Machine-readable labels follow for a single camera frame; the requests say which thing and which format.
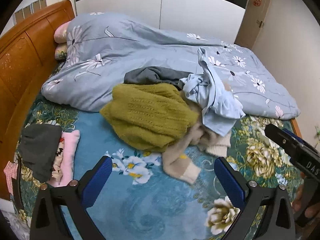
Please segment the olive green knit sweater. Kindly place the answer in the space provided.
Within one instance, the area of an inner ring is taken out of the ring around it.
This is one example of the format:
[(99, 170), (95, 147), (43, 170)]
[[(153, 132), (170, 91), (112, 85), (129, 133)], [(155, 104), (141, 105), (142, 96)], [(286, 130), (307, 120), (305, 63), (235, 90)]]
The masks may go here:
[(100, 114), (131, 147), (159, 152), (186, 135), (199, 116), (167, 83), (116, 85)]

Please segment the blue floral duvet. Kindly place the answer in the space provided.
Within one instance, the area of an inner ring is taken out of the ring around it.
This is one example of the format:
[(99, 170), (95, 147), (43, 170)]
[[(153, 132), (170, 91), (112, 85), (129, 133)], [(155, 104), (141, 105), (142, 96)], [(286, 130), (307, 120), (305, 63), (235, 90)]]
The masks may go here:
[(126, 73), (165, 67), (202, 74), (202, 64), (228, 83), (246, 114), (293, 119), (295, 99), (249, 49), (214, 37), (153, 28), (113, 12), (82, 14), (67, 27), (67, 60), (42, 86), (49, 101), (98, 112)]

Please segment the light blue shirt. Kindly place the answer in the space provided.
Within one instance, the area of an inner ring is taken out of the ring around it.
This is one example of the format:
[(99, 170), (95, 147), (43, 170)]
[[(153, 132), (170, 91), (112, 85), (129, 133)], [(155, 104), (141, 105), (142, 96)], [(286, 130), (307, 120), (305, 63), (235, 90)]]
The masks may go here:
[(208, 57), (206, 50), (201, 47), (197, 55), (203, 73), (189, 74), (179, 80), (178, 86), (188, 100), (200, 107), (203, 125), (224, 137), (236, 121), (245, 116), (243, 105), (232, 92), (225, 89), (215, 71), (214, 67), (219, 67), (221, 62), (212, 56)]

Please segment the beige fuzzy sweater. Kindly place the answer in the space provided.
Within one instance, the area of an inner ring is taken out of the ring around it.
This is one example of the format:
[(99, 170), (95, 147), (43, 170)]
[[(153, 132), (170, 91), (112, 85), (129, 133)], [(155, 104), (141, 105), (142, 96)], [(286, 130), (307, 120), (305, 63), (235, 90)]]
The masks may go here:
[(201, 168), (194, 161), (203, 153), (214, 157), (227, 157), (232, 133), (221, 136), (204, 126), (200, 107), (188, 100), (183, 93), (181, 96), (190, 109), (198, 114), (198, 119), (181, 139), (162, 153), (162, 166), (167, 175), (192, 185), (201, 172)]

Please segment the pink pillow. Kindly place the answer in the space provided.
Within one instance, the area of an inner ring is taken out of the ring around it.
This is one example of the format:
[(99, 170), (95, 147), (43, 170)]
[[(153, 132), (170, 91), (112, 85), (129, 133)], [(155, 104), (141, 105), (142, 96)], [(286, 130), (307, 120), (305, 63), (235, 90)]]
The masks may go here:
[(66, 43), (67, 42), (67, 28), (69, 21), (60, 25), (54, 33), (54, 41), (56, 43)]

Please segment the folded dark grey garment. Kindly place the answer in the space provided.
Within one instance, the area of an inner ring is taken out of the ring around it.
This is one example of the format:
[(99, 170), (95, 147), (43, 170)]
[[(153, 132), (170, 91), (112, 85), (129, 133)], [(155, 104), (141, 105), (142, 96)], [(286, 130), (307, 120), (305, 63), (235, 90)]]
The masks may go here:
[(51, 178), (61, 135), (61, 126), (50, 124), (31, 124), (22, 130), (18, 151), (23, 165), (31, 169), (33, 177), (41, 183)]

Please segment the blue floral bed sheet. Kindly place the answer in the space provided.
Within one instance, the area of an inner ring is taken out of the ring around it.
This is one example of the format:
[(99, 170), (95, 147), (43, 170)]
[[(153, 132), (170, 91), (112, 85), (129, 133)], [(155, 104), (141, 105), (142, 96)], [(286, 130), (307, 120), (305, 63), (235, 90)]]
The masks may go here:
[[(194, 161), (201, 173), (189, 185), (163, 171), (159, 153), (122, 142), (99, 113), (81, 112), (39, 94), (25, 125), (45, 123), (64, 132), (80, 131), (73, 179), (80, 179), (103, 155), (112, 159), (112, 173), (88, 209), (106, 239), (221, 239), (240, 212), (214, 173), (214, 156), (203, 153)], [(232, 129), (226, 159), (260, 186), (285, 185), (293, 199), (302, 183), (300, 173), (280, 147), (263, 141), (267, 124), (292, 127), (289, 121), (247, 116)]]

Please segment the beige room door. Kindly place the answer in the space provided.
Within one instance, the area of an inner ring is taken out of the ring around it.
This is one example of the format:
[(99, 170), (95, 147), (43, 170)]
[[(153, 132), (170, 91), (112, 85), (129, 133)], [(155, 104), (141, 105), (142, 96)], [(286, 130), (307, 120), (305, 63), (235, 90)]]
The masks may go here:
[(248, 0), (235, 44), (252, 49), (264, 26), (271, 0)]

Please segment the pink white striped cloth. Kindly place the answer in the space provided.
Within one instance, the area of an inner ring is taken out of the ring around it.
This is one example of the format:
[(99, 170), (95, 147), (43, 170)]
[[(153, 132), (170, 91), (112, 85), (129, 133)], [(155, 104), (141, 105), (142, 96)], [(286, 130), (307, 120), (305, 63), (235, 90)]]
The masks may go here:
[(7, 165), (3, 170), (6, 177), (7, 188), (11, 195), (14, 195), (12, 179), (17, 179), (17, 170), (18, 170), (18, 163), (12, 163), (10, 161), (8, 161)]

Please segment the floral pillow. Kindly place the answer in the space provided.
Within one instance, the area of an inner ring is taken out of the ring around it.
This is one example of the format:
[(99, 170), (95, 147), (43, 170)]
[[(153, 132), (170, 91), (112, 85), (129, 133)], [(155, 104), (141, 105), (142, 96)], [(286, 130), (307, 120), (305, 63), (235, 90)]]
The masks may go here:
[(67, 59), (67, 43), (60, 43), (57, 45), (54, 57), (57, 61)]

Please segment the orange wooden headboard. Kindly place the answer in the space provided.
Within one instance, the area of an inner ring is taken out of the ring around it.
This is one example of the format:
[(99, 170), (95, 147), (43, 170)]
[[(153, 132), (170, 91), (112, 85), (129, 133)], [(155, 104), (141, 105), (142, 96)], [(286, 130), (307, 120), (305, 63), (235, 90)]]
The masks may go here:
[(28, 111), (57, 66), (54, 32), (73, 18), (72, 4), (64, 0), (30, 15), (1, 37), (1, 169), (13, 159)]

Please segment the white black sliding wardrobe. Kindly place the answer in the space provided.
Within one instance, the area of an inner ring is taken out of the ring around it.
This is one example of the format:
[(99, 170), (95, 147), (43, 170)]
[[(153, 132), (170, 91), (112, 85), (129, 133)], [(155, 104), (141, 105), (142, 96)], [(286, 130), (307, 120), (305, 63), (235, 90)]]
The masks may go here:
[(158, 29), (233, 43), (248, 0), (75, 0), (78, 14), (119, 12)]

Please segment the folded pink garment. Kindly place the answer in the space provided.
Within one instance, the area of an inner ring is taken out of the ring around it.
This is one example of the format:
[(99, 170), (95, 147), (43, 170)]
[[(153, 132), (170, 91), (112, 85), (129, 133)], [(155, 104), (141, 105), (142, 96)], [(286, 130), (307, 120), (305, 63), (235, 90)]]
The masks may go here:
[(58, 182), (53, 176), (48, 183), (53, 187), (67, 186), (73, 180), (74, 174), (74, 157), (78, 142), (80, 140), (80, 131), (74, 130), (72, 132), (63, 132), (62, 139), (64, 140), (63, 159), (60, 164), (62, 177)]

